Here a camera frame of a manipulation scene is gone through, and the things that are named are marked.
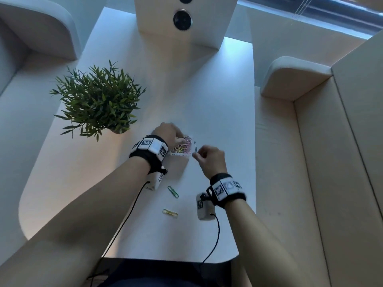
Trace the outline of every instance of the person's right arm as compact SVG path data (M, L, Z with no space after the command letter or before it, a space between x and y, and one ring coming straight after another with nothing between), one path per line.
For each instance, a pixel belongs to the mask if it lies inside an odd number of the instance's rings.
M198 153L193 153L193 157L208 179L218 173L227 173L225 154L216 147L203 146ZM252 286L313 286L293 256L259 220L245 200L229 201L224 209L238 247L239 258Z

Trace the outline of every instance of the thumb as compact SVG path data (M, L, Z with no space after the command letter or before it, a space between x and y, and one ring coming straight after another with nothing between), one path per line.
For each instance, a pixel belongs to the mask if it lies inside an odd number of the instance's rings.
M197 162L201 165L203 162L204 162L204 158L202 158L202 156L198 153L198 152L194 152L192 154L193 158L197 160Z
M185 144L186 140L184 138L176 138L175 139L175 146L179 146L180 144Z

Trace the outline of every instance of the table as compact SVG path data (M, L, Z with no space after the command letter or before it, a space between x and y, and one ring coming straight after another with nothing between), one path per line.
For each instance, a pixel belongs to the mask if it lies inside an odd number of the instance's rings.
M94 138L60 135L68 121L55 118L19 205L19 220L29 239L61 209L122 164L133 144L160 122L175 122L198 147L212 144L226 152L229 173L241 183L255 210L255 121L252 45L225 38L216 50L137 31L135 15L105 8L81 57L82 71L108 66L108 59L147 86L132 129L103 131ZM201 262L217 239L215 220L197 218L196 195L209 185L198 163L166 158L168 175L156 191L144 189L108 257ZM171 185L175 199L167 190ZM179 214L162 214L166 208ZM207 262L238 254L223 209L218 246Z

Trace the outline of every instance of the person's left hand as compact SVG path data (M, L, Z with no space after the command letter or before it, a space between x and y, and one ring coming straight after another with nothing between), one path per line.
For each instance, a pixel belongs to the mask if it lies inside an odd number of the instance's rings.
M186 143L181 130L173 123L161 123L161 125L154 129L152 134L164 139L169 147L169 151L182 143Z

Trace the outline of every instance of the hand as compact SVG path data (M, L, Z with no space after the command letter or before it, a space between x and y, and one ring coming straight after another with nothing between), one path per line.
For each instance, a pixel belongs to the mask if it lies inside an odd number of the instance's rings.
M225 152L217 147L204 145L198 152L193 153L193 157L209 180L218 173L227 173Z
M169 147L169 151L182 143L186 143L181 130L173 123L161 123L161 125L154 129L152 134L164 139Z

